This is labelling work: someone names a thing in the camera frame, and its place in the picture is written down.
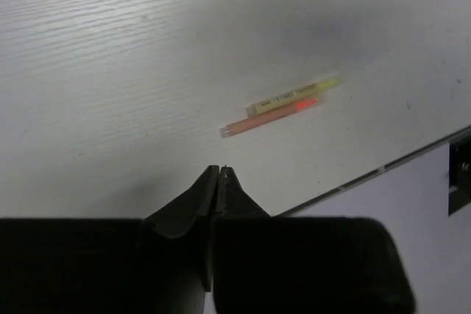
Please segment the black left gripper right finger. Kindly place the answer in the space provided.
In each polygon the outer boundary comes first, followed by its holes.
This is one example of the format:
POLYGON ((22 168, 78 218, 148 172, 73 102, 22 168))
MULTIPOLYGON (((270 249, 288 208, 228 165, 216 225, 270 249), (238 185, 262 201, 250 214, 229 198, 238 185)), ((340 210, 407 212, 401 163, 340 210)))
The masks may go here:
POLYGON ((414 313, 394 240, 362 217, 271 217, 221 170, 213 223, 218 313, 414 313))

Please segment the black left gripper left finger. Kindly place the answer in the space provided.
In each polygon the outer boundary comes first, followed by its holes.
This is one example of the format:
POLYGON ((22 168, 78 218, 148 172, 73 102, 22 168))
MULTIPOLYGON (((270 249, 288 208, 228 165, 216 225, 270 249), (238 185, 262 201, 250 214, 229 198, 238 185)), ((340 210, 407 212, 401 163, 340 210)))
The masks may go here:
POLYGON ((145 218, 3 218, 3 313, 184 313, 211 288, 218 168, 145 218))

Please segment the yellow slim highlighter pen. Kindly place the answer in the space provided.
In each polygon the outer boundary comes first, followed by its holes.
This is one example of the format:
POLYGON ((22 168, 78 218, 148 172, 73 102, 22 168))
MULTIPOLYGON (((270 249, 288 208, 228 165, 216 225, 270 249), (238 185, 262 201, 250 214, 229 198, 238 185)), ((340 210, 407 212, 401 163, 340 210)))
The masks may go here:
POLYGON ((328 74, 324 78, 320 79, 317 82, 311 83, 309 85, 303 86, 301 88, 296 88, 290 90, 286 93, 281 93, 277 96, 273 96, 269 99, 264 99, 260 102, 251 104, 246 108, 247 116, 253 117, 255 115, 260 115, 277 109, 279 107, 284 107, 287 104, 292 104, 303 99, 308 99, 315 97, 320 93, 329 90, 339 83, 339 74, 332 73, 328 74))

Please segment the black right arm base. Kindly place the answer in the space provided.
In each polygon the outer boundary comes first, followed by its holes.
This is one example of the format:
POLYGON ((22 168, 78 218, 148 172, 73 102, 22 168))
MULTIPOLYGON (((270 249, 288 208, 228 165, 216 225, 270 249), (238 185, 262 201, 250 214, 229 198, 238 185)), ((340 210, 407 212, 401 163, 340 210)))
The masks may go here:
POLYGON ((470 135, 450 144, 448 215, 470 203, 470 135))

